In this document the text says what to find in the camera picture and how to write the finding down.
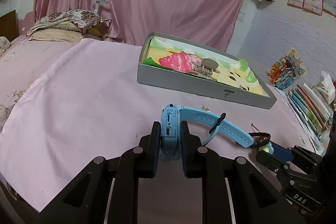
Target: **blue watch strap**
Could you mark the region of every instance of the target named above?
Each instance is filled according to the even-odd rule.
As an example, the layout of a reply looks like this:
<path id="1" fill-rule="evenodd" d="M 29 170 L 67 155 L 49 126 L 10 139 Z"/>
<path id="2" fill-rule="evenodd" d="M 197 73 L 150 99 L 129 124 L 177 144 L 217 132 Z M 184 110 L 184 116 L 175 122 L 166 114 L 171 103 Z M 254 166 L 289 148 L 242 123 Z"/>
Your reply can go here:
<path id="1" fill-rule="evenodd" d="M 180 108 L 170 104 L 161 113 L 161 142 L 160 158 L 164 160 L 177 160 L 180 153 Z"/>
<path id="2" fill-rule="evenodd" d="M 180 110 L 181 121 L 195 121 L 213 126 L 220 117 L 217 114 L 201 109 L 178 105 L 175 106 Z M 211 133 L 209 138 L 202 142 L 202 145 L 206 145 L 208 142 L 210 142 L 218 131 L 230 137 L 239 143 L 242 147 L 247 148 L 253 144 L 253 138 L 248 133 L 235 126 L 233 123 L 227 120 L 223 120 L 220 125 L 217 126 L 216 129 Z"/>

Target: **pillow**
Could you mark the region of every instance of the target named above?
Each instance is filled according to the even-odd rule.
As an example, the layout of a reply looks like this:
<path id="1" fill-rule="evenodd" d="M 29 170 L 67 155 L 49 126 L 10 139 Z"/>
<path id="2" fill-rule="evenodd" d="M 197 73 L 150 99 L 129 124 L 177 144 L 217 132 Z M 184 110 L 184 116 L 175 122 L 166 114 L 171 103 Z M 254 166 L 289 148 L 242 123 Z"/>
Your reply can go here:
<path id="1" fill-rule="evenodd" d="M 100 37 L 106 37 L 112 20 L 102 19 L 99 15 L 87 10 L 70 10 L 64 13 L 55 13 L 39 19 L 27 32 L 29 37 L 34 32 L 43 29 L 61 29 L 76 31 L 85 34 L 91 28 L 96 27 Z"/>
<path id="2" fill-rule="evenodd" d="M 0 37 L 0 48 L 4 50 L 8 50 L 8 48 L 11 46 L 11 43 L 7 39 L 7 37 Z"/>
<path id="3" fill-rule="evenodd" d="M 40 30 L 34 32 L 28 40 L 70 42 L 71 44 L 76 45 L 82 40 L 82 38 L 102 40 L 101 37 L 97 37 L 89 33 L 81 34 L 80 32 L 61 29 Z"/>

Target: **blanket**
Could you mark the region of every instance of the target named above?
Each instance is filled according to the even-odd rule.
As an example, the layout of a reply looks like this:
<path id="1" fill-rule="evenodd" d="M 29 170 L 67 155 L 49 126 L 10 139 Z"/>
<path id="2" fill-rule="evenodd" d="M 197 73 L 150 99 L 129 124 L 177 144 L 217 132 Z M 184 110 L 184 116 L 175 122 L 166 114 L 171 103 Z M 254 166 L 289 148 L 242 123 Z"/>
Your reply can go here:
<path id="1" fill-rule="evenodd" d="M 285 147 L 300 145 L 299 122 L 285 100 L 262 109 L 137 83 L 141 47 L 85 38 L 55 61 L 14 106 L 0 134 L 0 173 L 41 211 L 94 157 L 118 157 L 137 146 L 160 121 L 167 104 L 204 107 L 246 132 L 253 123 Z M 208 138 L 209 128 L 189 123 Z M 259 168 L 251 149 L 217 135 L 208 145 L 220 156 L 244 156 Z M 280 187 L 274 175 L 263 174 Z M 162 200 L 169 206 L 162 206 Z M 201 223 L 200 179 L 187 180 L 181 161 L 160 161 L 153 180 L 139 182 L 139 223 Z"/>
<path id="2" fill-rule="evenodd" d="M 72 45 L 67 42 L 28 41 L 24 36 L 14 39 L 0 56 L 0 132 L 13 105 L 23 92 L 62 53 Z"/>

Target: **floral pillow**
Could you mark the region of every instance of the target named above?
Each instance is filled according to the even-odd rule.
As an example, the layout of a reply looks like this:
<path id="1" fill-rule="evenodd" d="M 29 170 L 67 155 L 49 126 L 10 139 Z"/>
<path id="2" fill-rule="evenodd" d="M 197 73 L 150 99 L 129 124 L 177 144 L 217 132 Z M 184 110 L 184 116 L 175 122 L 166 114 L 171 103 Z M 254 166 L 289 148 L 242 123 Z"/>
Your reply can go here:
<path id="1" fill-rule="evenodd" d="M 111 22 L 112 20 L 102 19 L 99 15 L 91 11 L 71 10 L 42 17 L 29 29 L 27 36 L 29 37 L 34 32 L 43 29 L 61 29 L 81 32 L 82 34 L 92 29 L 95 35 L 100 34 L 100 37 L 104 39 L 109 33 Z"/>

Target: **book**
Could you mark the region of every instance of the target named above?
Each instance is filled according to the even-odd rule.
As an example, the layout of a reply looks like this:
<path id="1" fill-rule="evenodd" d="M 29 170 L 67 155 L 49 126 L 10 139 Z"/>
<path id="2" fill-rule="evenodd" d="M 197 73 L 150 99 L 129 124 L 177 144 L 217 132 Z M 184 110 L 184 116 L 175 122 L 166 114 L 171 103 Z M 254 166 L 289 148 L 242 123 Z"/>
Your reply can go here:
<path id="1" fill-rule="evenodd" d="M 316 109 L 315 105 L 313 102 L 308 98 L 308 96 L 303 92 L 303 90 L 298 86 L 297 87 L 297 92 L 300 94 L 300 96 L 304 99 L 306 104 L 309 106 L 310 110 L 314 113 L 314 115 L 317 117 L 319 120 L 320 124 L 322 125 L 323 128 L 326 128 L 325 120 L 322 118 L 321 114 L 319 111 Z"/>
<path id="2" fill-rule="evenodd" d="M 309 113 L 306 114 L 306 115 L 308 116 L 308 118 L 310 118 L 310 120 L 314 124 L 314 126 L 316 126 L 317 132 L 320 134 L 320 132 L 323 129 L 323 126 L 321 125 L 320 121 L 317 119 L 317 117 L 315 116 L 315 114 L 312 112 L 312 110 L 307 105 L 307 103 L 305 102 L 305 100 L 299 95 L 299 93 L 295 89 L 292 89 L 292 92 L 295 95 L 295 97 L 298 98 L 300 100 L 300 102 L 304 105 L 304 107 L 308 110 Z"/>
<path id="3" fill-rule="evenodd" d="M 309 100 L 314 104 L 315 108 L 319 111 L 321 117 L 323 117 L 323 120 L 329 124 L 329 116 L 325 115 L 325 112 L 321 110 L 320 106 L 312 99 L 312 97 L 308 94 L 308 92 L 300 85 L 298 85 L 298 88 L 302 90 L 302 92 L 309 98 Z"/>
<path id="4" fill-rule="evenodd" d="M 301 101 L 293 93 L 291 93 L 291 97 L 296 103 L 297 107 L 300 108 L 303 111 L 303 113 L 308 117 L 315 131 L 319 133 L 318 127 L 316 125 L 316 119 L 314 118 L 314 116 L 310 113 L 310 111 L 301 103 Z"/>
<path id="5" fill-rule="evenodd" d="M 303 131 L 307 135 L 308 140 L 310 141 L 311 145 L 313 146 L 313 148 L 316 152 L 316 149 L 317 150 L 320 149 L 321 144 L 320 144 L 319 140 L 315 136 L 314 132 L 310 129 L 310 127 L 305 123 L 304 117 L 302 116 L 302 114 L 295 109 L 295 106 L 292 105 L 292 103 L 289 101 L 288 98 L 286 99 L 286 101 L 287 101 L 289 107 L 292 109 L 293 113 L 295 114 L 295 116 L 296 116 L 297 120 L 299 121 Z"/>
<path id="6" fill-rule="evenodd" d="M 300 117 L 300 119 L 303 122 L 303 124 L 305 125 L 305 127 L 311 130 L 311 127 L 308 124 L 308 122 L 306 121 L 305 117 L 303 116 L 301 111 L 297 108 L 297 106 L 293 102 L 293 99 L 289 95 L 287 96 L 287 100 L 288 100 L 288 103 L 289 103 L 290 107 L 298 114 L 298 116 Z"/>
<path id="7" fill-rule="evenodd" d="M 315 126 L 311 123 L 311 121 L 306 116 L 306 114 L 303 112 L 303 110 L 297 105 L 297 103 L 292 99 L 291 96 L 288 96 L 288 100 L 291 102 L 292 105 L 294 105 L 295 109 L 297 110 L 297 113 L 300 113 L 300 116 L 302 117 L 302 121 L 314 133 L 314 135 L 317 137 L 318 141 L 320 141 L 321 137 L 317 134 Z"/>
<path id="8" fill-rule="evenodd" d="M 312 100 L 320 107 L 322 113 L 328 117 L 328 110 L 325 107 L 325 105 L 322 103 L 322 101 L 318 98 L 318 96 L 313 92 L 310 87 L 307 86 L 307 84 L 303 84 L 303 89 L 308 93 L 308 95 L 312 98 Z"/>

